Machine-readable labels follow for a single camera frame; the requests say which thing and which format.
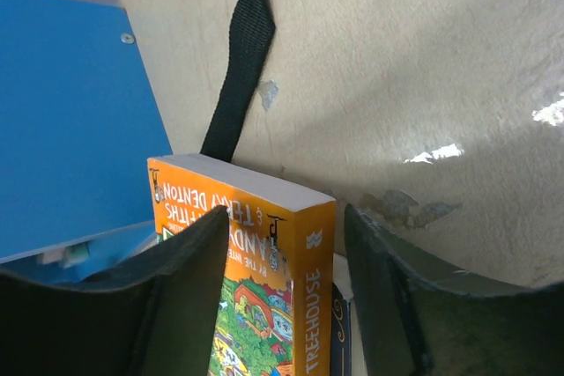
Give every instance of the book cover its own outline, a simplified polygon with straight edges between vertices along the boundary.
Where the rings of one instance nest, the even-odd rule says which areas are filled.
[[[330,376],[367,376],[348,261],[339,254],[333,257],[332,314]]]
[[[333,284],[330,376],[351,376],[351,303]]]
[[[217,205],[230,248],[210,376],[327,376],[335,201],[198,154],[149,159],[162,240]]]
[[[152,220],[145,160],[172,149],[138,45],[119,40],[127,13],[76,0],[0,11],[0,222],[17,234],[0,264]]]

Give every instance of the screw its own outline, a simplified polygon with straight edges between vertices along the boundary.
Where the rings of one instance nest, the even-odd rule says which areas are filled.
[[[133,44],[133,43],[135,43],[135,37],[133,37],[131,34],[123,33],[122,34],[122,43]]]

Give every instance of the black nylon strap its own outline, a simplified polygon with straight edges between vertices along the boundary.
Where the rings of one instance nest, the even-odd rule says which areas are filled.
[[[266,0],[239,0],[229,26],[229,64],[202,154],[230,162],[274,37]]]

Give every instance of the cartoon illustration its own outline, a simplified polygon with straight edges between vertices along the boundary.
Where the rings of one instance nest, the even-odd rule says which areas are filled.
[[[210,376],[293,374],[291,287],[224,279]]]
[[[150,167],[149,171],[151,172],[152,188],[155,192],[155,202],[159,204],[165,199],[165,192],[163,191],[162,187],[159,186],[159,181],[157,177],[157,174],[159,173],[159,169],[154,169]]]
[[[285,222],[286,220],[282,217],[266,215],[272,222],[269,226],[270,229],[270,236],[269,241],[271,242],[271,255],[269,257],[269,264],[271,265],[271,269],[276,271],[278,270],[278,254],[282,256],[282,261],[285,264],[284,273],[286,274],[286,267],[287,267],[287,260],[284,253],[278,250],[278,222]]]
[[[282,310],[272,309],[272,319],[274,320],[274,335],[281,341],[292,342],[292,318]]]

